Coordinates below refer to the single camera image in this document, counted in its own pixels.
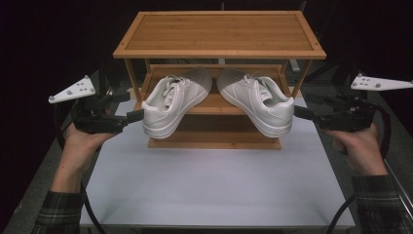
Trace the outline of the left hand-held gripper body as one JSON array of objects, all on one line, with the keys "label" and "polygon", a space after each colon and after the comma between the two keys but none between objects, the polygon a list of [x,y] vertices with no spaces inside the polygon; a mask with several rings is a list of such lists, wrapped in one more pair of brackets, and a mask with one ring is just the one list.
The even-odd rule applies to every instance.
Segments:
[{"label": "left hand-held gripper body", "polygon": [[92,78],[85,75],[58,94],[49,96],[49,103],[75,100],[70,115],[77,130],[88,134],[117,134],[123,131],[128,122],[126,116],[109,113],[109,107],[114,103],[112,96],[116,94],[122,93],[109,89],[101,94]]}]

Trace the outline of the wooden shoe rack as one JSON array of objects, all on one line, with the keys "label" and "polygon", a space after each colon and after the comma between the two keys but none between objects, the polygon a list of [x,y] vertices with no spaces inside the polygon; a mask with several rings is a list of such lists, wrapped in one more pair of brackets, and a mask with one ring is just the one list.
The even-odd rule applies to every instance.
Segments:
[{"label": "wooden shoe rack", "polygon": [[[132,71],[134,59],[144,59],[147,73],[132,84],[145,100],[158,81],[203,66],[217,76],[225,67],[273,78],[289,97],[285,70],[290,60],[310,65],[324,59],[312,28],[299,11],[181,11],[140,12],[113,54]],[[276,138],[265,137],[236,106],[217,90],[191,108],[177,130],[166,139],[150,138],[152,148],[278,149]]]}]

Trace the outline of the person's right hand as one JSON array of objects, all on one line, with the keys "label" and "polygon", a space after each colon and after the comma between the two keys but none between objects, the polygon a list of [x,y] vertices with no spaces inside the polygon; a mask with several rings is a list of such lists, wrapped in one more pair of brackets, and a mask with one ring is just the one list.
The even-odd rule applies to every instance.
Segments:
[{"label": "person's right hand", "polygon": [[378,130],[374,124],[368,129],[353,133],[331,130],[323,132],[334,138],[334,148],[348,153],[349,167],[360,176],[385,176],[388,173],[380,151]]}]

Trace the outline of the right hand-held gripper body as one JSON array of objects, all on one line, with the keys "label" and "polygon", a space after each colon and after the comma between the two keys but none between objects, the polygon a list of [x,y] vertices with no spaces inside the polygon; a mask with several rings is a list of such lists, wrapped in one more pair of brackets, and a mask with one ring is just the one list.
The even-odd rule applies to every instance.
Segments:
[{"label": "right hand-held gripper body", "polygon": [[[351,84],[352,90],[359,91],[392,91],[413,88],[410,82],[370,77],[359,74]],[[374,101],[356,96],[321,97],[320,101],[333,108],[330,114],[314,114],[313,121],[322,129],[331,131],[356,132],[368,129],[375,113],[382,112],[385,127],[390,126],[390,117]]]}]

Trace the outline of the person's left hand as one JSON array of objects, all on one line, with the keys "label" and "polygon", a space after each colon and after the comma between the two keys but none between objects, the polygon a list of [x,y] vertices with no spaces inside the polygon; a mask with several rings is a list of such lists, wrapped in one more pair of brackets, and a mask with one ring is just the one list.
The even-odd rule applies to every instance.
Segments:
[{"label": "person's left hand", "polygon": [[82,174],[90,166],[97,149],[114,134],[88,134],[70,124],[59,167],[68,174]]}]

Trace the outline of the white sneaker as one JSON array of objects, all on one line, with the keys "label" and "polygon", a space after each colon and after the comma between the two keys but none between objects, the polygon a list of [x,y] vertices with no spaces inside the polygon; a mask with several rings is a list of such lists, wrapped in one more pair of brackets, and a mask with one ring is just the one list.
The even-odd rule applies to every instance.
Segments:
[{"label": "white sneaker", "polygon": [[170,137],[187,111],[208,96],[211,87],[211,75],[203,67],[161,79],[141,104],[144,132],[152,138]]},{"label": "white sneaker", "polygon": [[290,131],[294,98],[287,97],[271,77],[224,68],[216,85],[219,93],[241,109],[265,137],[281,137]]}]

